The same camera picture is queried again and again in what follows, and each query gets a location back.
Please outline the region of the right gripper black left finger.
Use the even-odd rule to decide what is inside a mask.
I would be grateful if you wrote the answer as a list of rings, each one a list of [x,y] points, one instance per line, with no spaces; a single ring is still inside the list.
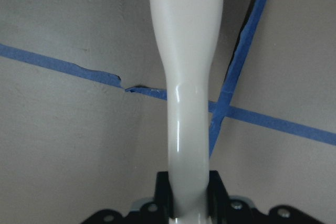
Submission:
[[[155,215],[158,219],[173,219],[173,194],[168,172],[158,172],[155,182]]]

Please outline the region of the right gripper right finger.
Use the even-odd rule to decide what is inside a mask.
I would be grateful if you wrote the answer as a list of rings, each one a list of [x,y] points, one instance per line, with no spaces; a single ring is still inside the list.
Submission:
[[[207,206],[211,219],[226,219],[229,195],[216,170],[209,171],[209,182],[207,186]]]

